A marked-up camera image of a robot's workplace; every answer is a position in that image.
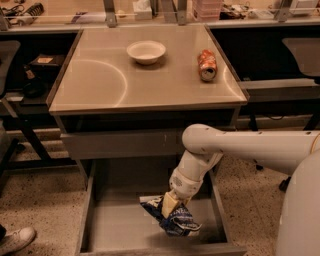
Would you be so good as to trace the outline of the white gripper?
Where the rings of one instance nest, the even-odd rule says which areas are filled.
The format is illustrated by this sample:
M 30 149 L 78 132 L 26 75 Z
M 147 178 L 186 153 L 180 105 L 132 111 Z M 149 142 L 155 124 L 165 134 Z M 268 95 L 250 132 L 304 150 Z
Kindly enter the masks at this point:
M 163 197 L 162 215 L 168 218 L 181 201 L 190 200 L 196 195 L 203 183 L 203 177 L 198 171 L 184 174 L 179 168 L 175 168 L 169 179 L 170 191 Z

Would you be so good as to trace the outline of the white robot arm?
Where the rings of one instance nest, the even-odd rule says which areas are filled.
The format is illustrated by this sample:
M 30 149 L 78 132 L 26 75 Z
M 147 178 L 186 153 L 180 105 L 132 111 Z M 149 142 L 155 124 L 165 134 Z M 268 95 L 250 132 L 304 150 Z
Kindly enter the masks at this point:
M 185 151 L 163 200 L 167 217 L 198 191 L 223 155 L 291 177 L 283 201 L 276 256 L 320 256 L 320 131 L 227 132 L 194 124 L 182 134 Z

